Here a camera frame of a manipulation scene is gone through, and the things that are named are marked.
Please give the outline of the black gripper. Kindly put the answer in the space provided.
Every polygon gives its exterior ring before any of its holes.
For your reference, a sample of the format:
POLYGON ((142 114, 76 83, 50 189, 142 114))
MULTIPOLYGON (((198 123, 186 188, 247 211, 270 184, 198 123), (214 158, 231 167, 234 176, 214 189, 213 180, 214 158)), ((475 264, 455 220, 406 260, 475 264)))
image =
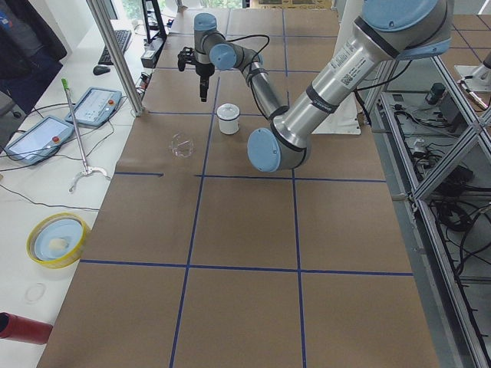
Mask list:
POLYGON ((209 90, 209 78, 213 76, 213 64, 196 65, 196 73, 200 76, 199 81, 199 97, 201 102, 206 102, 209 90))

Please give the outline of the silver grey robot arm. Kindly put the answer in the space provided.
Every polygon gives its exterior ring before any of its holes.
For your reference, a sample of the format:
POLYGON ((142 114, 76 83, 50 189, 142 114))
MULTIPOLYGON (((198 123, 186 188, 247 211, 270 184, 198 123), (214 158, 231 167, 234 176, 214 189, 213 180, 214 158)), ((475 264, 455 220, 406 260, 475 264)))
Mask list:
POLYGON ((379 63, 433 57, 449 48, 453 8, 445 0, 364 2, 350 38, 291 106, 272 88, 259 53, 226 40, 210 13, 194 18, 194 45, 179 53, 178 68, 195 67, 202 101, 216 69, 239 70, 270 122, 249 137, 250 163, 267 173, 294 169, 310 155, 311 133, 379 63))

